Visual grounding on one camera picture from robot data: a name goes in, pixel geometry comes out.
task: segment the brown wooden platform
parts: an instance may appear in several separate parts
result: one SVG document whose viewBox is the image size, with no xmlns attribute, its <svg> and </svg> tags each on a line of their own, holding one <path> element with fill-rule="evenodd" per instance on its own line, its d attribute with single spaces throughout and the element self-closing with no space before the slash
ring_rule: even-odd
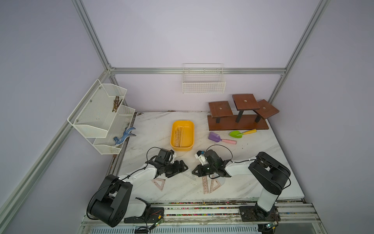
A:
<svg viewBox="0 0 374 234">
<path fill-rule="evenodd" d="M 233 100 L 237 110 L 258 110 L 258 105 L 253 94 L 233 94 Z"/>
<path fill-rule="evenodd" d="M 221 118 L 220 122 L 217 124 L 215 118 L 208 115 L 209 131 L 269 129 L 269 126 L 264 119 L 261 119 L 258 123 L 255 122 L 257 115 L 242 115 L 239 123 L 235 122 L 236 117 L 237 115 L 232 115 Z"/>
<path fill-rule="evenodd" d="M 263 119 L 267 119 L 267 118 L 279 113 L 278 109 L 276 109 L 273 105 L 271 105 L 270 103 L 268 103 L 264 99 L 259 101 L 258 105 L 260 106 L 260 109 L 253 110 L 253 111 L 256 112 L 256 114 L 261 116 L 261 118 L 263 118 Z"/>
</svg>

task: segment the metal rail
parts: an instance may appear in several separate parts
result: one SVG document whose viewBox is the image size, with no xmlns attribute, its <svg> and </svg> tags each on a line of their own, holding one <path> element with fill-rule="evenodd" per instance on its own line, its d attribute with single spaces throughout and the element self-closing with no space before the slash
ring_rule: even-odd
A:
<svg viewBox="0 0 374 234">
<path fill-rule="evenodd" d="M 190 68 L 190 71 L 200 71 L 201 68 Z M 112 74 L 183 74 L 183 68 L 151 68 L 151 67 L 112 67 Z M 284 74 L 285 68 L 224 68 L 224 74 Z"/>
<path fill-rule="evenodd" d="M 268 221 L 242 222 L 239 207 L 254 206 L 255 202 L 233 201 L 232 203 L 204 204 L 152 204 L 153 207 L 165 209 L 163 225 L 232 225 L 232 224 L 267 224 Z M 278 202 L 275 204 L 280 216 L 280 223 L 312 223 L 316 224 L 315 229 L 322 225 L 316 210 L 311 203 L 299 201 Z M 118 227 L 133 226 L 139 224 L 125 224 L 120 222 Z M 84 217 L 79 234 L 89 233 L 92 227 L 105 227 L 106 224 L 100 220 L 90 220 Z"/>
<path fill-rule="evenodd" d="M 94 26 L 91 23 L 91 20 L 87 14 L 86 8 L 82 2 L 82 0 L 72 0 L 75 8 L 77 9 L 78 15 L 80 16 L 80 19 L 82 20 L 82 23 L 88 33 L 88 36 L 90 37 L 93 46 L 95 47 L 95 50 L 97 52 L 97 55 L 99 56 L 99 59 L 104 66 L 105 70 L 109 70 L 110 64 L 108 62 L 107 56 L 104 53 L 104 49 L 101 46 L 101 43 L 99 41 L 99 38 L 97 37 L 97 34 L 95 32 Z"/>
</svg>

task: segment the wooden base board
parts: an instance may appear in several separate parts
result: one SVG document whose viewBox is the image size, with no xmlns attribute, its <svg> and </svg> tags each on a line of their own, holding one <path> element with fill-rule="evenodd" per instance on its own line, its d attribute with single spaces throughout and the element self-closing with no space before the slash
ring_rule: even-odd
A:
<svg viewBox="0 0 374 234">
<path fill-rule="evenodd" d="M 208 115 L 209 131 L 220 131 L 220 130 L 263 130 L 269 129 L 266 121 L 261 119 L 258 123 L 255 122 L 257 115 L 242 115 L 239 123 L 236 123 L 237 115 L 221 118 L 220 123 L 215 122 L 215 118 Z"/>
</svg>

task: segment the triangle ruler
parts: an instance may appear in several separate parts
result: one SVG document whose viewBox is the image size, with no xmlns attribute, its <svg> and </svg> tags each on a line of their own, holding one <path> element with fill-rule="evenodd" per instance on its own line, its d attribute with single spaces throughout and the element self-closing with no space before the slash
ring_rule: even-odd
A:
<svg viewBox="0 0 374 234">
<path fill-rule="evenodd" d="M 203 176 L 203 192 L 204 194 L 209 193 L 209 188 L 208 188 L 208 179 L 206 176 Z"/>
<path fill-rule="evenodd" d="M 152 180 L 152 182 L 154 183 L 154 185 L 157 186 L 157 188 L 159 188 L 159 190 L 161 191 L 163 190 L 163 187 L 165 185 L 165 179 L 155 178 Z"/>
<path fill-rule="evenodd" d="M 219 187 L 221 187 L 221 183 L 220 183 L 217 179 L 212 179 L 212 182 L 211 182 L 211 189 L 210 189 L 209 193 L 214 192 L 214 191 L 215 191 L 216 189 L 218 189 Z"/>
</svg>

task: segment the yellow handle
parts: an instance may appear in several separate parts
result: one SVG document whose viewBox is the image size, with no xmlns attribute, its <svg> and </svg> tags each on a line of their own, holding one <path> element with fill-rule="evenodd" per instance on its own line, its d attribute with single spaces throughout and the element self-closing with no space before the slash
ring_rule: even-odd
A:
<svg viewBox="0 0 374 234">
<path fill-rule="evenodd" d="M 246 134 L 255 133 L 255 132 L 257 132 L 257 130 L 253 129 L 253 130 L 249 130 L 249 131 L 243 132 L 242 134 L 246 135 Z"/>
</svg>

